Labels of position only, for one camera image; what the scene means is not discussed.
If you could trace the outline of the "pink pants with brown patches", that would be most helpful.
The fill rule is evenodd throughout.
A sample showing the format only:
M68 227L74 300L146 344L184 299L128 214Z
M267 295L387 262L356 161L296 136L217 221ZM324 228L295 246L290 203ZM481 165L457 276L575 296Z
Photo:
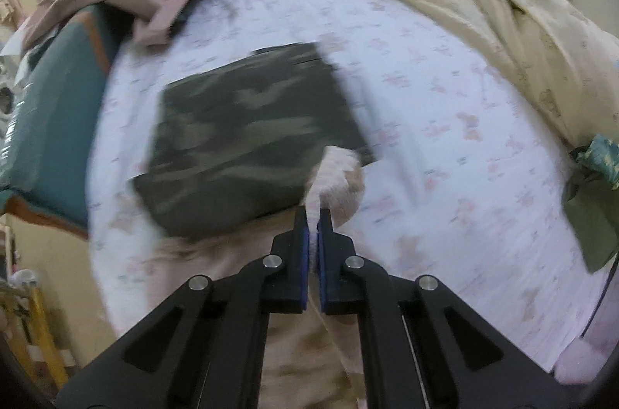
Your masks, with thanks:
M328 146L309 174L302 206L308 214L309 259L318 255L317 222L330 210L335 227L359 209L364 172L356 152ZM164 237L152 257L149 299L158 304L195 274L221 279L268 252L273 238L293 227L295 211L253 220L236 231L190 242ZM308 309L274 315L268 325L259 405L262 408L363 408L366 405L357 322L320 313L318 281L309 278Z

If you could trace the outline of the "white floral bed sheet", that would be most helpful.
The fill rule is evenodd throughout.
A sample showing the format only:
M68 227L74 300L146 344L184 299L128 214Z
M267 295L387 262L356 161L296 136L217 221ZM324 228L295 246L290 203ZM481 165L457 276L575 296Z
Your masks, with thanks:
M155 306L162 235L134 194L169 83L253 51L314 42L373 146L357 251L432 274L544 369L585 330L606 284L561 208L563 145L484 57L399 0L204 0L169 48L125 43L88 170L91 264L122 334Z

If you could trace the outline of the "yellow wooden ladder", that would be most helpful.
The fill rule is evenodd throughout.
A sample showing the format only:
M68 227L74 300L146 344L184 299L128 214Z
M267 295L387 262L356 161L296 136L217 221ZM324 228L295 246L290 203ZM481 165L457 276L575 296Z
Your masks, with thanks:
M31 357L31 349L41 353L41 363L56 392L68 382L68 373L56 348L44 306L43 295L37 283L26 283L21 287L1 281L1 338L9 343L20 367L31 381L37 381L37 360Z

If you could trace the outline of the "folded camouflage pants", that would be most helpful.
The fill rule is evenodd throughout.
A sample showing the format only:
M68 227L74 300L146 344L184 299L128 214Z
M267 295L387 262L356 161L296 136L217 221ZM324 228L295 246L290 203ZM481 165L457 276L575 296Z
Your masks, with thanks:
M133 188L167 236L195 241L299 204L328 146L373 163L335 69L314 43L263 48L166 86Z

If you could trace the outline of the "green teal cloth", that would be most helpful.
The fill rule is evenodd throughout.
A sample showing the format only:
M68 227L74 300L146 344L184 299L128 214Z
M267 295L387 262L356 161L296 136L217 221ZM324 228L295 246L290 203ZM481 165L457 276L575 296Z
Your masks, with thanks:
M563 212L593 274L618 254L618 143L596 134L571 156L576 168L563 189Z

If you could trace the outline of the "teal bed mattress side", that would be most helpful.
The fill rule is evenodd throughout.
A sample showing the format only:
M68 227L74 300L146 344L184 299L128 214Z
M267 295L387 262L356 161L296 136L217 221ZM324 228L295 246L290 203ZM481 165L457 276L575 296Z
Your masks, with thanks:
M51 38L1 147L1 210L85 237L87 164L108 75L132 18L90 5Z

